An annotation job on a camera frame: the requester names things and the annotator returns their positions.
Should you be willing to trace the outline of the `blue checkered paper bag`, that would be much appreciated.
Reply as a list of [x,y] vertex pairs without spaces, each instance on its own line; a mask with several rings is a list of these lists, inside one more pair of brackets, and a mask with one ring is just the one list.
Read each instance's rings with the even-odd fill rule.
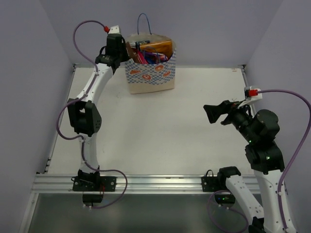
[[[139,20],[141,16],[145,16],[147,23],[149,19],[145,13],[141,13],[137,19],[137,32],[127,37],[126,42],[136,42],[149,40],[150,43],[156,41],[171,40],[173,42],[173,53],[168,57],[168,61],[159,64],[139,64],[132,59],[125,62],[125,75],[130,94],[145,94],[174,89],[175,87],[175,68],[176,68],[176,44],[164,35],[151,32],[139,31]],[[140,48],[133,48],[143,53]]]

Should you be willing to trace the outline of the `orange snack packet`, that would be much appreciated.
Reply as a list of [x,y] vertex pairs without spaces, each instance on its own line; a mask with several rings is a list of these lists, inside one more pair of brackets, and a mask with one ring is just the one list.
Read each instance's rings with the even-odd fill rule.
[[139,48],[140,50],[147,52],[157,52],[170,57],[173,53],[173,42],[171,40],[156,41],[153,43],[140,45]]

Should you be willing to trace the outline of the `purple candy packet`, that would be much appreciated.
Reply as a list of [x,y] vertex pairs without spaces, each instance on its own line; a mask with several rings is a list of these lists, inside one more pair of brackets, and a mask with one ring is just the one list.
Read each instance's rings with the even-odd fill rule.
[[144,58],[148,64],[159,64],[169,60],[165,54],[147,51],[144,53]]

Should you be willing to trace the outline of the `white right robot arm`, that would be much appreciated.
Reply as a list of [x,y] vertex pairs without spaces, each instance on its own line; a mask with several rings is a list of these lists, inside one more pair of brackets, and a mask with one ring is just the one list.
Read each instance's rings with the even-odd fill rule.
[[239,101],[223,101],[219,105],[204,105],[210,123],[222,115],[222,125],[232,124],[247,141],[246,158],[259,185],[262,202],[259,203],[243,182],[235,166],[219,169],[216,184],[229,191],[243,211],[246,227],[250,233],[295,233],[284,182],[280,180],[285,171],[283,155],[275,143],[280,130],[277,115],[270,110],[260,110],[251,115],[250,106]]

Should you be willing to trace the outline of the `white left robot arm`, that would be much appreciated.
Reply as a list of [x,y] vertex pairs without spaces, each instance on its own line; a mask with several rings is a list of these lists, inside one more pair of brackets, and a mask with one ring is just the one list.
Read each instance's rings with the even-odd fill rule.
[[100,49],[95,59],[92,77],[76,99],[68,100],[70,125],[79,136],[82,154],[78,175],[74,177],[74,191],[115,191],[116,177],[100,175],[96,137],[102,126],[102,117],[97,109],[97,103],[116,69],[127,60],[124,38],[118,33],[109,34],[106,45]]

